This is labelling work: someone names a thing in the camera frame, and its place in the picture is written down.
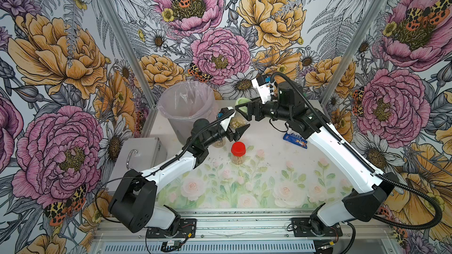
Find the green lid peanut jar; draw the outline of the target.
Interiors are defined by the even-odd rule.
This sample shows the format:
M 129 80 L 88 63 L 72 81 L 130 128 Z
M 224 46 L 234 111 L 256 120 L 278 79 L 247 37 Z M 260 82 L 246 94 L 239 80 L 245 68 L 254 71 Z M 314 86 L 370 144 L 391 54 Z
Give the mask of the green lid peanut jar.
M 242 97 L 235 101 L 235 105 L 242 105 L 247 102 L 250 102 L 250 99 Z M 238 111 L 235 112 L 234 117 L 230 121 L 230 127 L 234 131 L 238 128 L 244 127 L 247 124 L 248 121 Z

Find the brown lid peanut jar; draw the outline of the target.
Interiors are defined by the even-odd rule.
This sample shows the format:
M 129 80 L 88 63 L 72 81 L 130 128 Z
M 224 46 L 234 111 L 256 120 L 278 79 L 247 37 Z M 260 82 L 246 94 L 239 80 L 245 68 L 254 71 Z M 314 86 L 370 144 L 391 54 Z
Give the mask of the brown lid peanut jar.
M 223 138 L 221 140 L 218 140 L 218 141 L 214 142 L 212 144 L 212 146 L 215 147 L 215 148 L 222 148 L 226 143 L 227 143 L 226 139 Z

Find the mesh bin with pink bag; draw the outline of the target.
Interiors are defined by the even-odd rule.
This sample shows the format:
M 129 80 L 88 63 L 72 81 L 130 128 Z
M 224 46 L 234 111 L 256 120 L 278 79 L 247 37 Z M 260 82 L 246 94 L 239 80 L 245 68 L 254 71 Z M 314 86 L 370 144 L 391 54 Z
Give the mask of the mesh bin with pink bag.
M 158 110 L 183 145 L 191 136 L 195 121 L 213 122 L 219 112 L 213 89 L 198 81 L 179 82 L 166 89 L 158 101 Z

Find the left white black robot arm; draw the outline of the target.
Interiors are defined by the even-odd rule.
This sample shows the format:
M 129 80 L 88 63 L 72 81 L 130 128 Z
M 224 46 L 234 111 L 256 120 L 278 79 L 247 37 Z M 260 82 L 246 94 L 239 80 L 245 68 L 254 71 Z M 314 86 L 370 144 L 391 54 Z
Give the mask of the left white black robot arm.
M 213 143 L 224 138 L 233 143 L 240 140 L 249 125 L 232 128 L 230 122 L 235 113 L 228 107 L 223 108 L 213 122 L 196 120 L 186 144 L 173 158 L 141 172 L 134 169 L 126 172 L 109 203 L 108 212 L 132 233 L 153 228 L 169 237 L 178 234 L 182 228 L 181 216 L 169 206 L 158 207 L 157 195 L 173 180 L 200 166 Z

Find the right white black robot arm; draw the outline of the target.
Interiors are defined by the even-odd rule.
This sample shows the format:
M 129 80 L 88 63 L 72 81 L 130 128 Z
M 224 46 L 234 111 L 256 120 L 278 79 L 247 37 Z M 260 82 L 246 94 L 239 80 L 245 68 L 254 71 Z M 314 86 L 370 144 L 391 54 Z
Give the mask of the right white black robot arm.
M 269 78 L 255 78 L 251 85 L 259 96 L 235 109 L 249 121 L 268 118 L 286 122 L 289 129 L 325 154 L 353 187 L 343 199 L 324 203 L 310 215 L 310 231 L 323 236 L 339 222 L 372 220 L 394 189 L 393 183 L 380 179 L 383 171 L 360 155 L 297 85 L 272 83 Z

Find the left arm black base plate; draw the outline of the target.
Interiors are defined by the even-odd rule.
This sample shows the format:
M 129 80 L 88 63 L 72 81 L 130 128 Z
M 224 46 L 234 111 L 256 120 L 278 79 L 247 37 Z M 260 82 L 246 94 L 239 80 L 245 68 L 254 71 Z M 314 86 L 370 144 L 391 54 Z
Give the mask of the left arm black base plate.
M 197 228 L 195 218 L 177 219 L 168 229 L 148 228 L 147 239 L 189 239 L 194 238 Z

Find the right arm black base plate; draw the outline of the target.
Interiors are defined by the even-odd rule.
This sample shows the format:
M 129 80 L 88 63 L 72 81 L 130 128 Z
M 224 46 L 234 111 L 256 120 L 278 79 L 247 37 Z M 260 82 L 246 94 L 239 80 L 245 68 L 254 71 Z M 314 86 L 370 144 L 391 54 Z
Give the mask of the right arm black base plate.
M 308 217 L 291 218 L 291 227 L 295 237 L 323 238 L 343 235 L 338 223 L 326 226 L 320 221 Z

